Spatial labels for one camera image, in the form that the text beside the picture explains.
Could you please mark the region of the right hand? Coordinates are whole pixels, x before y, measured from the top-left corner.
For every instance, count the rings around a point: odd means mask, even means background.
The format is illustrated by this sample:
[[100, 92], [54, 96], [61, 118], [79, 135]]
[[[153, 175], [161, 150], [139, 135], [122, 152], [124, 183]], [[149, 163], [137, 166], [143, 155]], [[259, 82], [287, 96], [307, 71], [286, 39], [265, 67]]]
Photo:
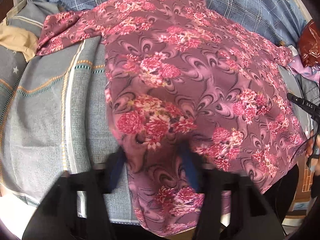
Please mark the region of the right hand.
[[313, 145], [316, 143], [316, 146], [319, 148], [319, 134], [314, 136], [313, 131], [310, 133], [310, 138], [308, 139], [307, 145], [306, 145], [306, 157], [310, 157], [313, 154]]

